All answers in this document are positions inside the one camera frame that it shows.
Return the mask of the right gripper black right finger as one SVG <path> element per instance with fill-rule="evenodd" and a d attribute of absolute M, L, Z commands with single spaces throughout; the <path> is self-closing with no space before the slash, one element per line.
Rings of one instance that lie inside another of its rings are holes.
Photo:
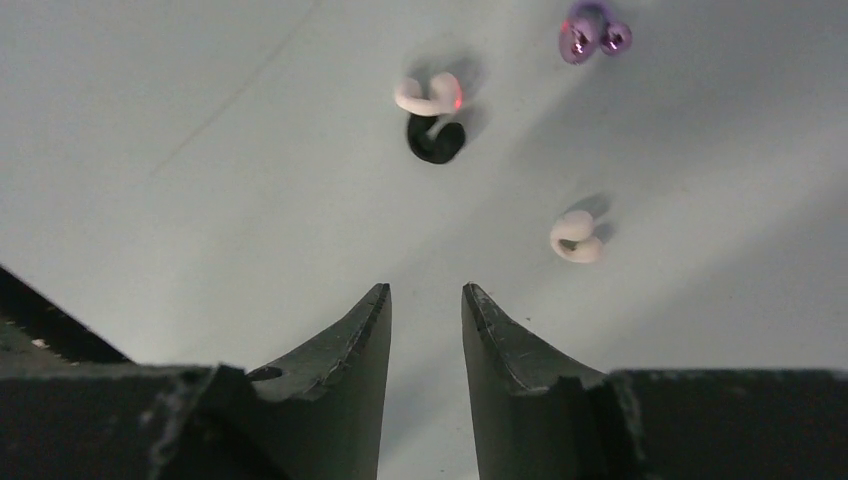
<path fill-rule="evenodd" d="M 606 478 L 588 394 L 603 373 L 514 321 L 475 283 L 462 289 L 462 339 L 480 478 Z"/>

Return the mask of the purple earbud right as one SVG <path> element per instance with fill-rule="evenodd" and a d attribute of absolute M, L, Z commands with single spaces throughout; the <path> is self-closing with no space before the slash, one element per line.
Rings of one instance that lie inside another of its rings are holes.
<path fill-rule="evenodd" d="M 609 1 L 575 1 L 561 24 L 558 47 L 568 64 L 585 63 L 598 49 L 608 56 L 626 52 L 633 43 L 630 27 L 619 20 Z"/>

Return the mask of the white earbud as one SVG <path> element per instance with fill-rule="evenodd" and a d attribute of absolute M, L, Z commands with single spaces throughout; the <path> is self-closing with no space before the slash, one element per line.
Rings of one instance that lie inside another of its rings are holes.
<path fill-rule="evenodd" d="M 394 91 L 396 105 L 410 114 L 436 117 L 456 113 L 463 105 L 464 94 L 458 79 L 441 72 L 429 80 L 427 92 L 413 78 L 403 79 Z"/>
<path fill-rule="evenodd" d="M 562 259 L 589 264 L 600 259 L 603 242 L 594 235 L 593 216 L 584 210 L 574 210 L 559 218 L 550 231 L 552 249 Z"/>

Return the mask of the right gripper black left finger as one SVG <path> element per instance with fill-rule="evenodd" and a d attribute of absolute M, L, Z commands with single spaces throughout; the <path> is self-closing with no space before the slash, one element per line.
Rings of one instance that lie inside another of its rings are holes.
<path fill-rule="evenodd" d="M 254 436 L 291 479 L 374 479 L 391 346 L 391 291 L 374 285 L 341 319 L 248 375 Z"/>

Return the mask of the black earbud right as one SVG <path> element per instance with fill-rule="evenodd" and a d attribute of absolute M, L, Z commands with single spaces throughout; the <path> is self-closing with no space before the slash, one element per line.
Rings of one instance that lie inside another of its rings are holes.
<path fill-rule="evenodd" d="M 435 165 L 449 163 L 464 147 L 466 131 L 459 122 L 446 123 L 434 137 L 430 130 L 440 116 L 410 114 L 406 126 L 406 140 L 411 152 L 420 160 Z"/>

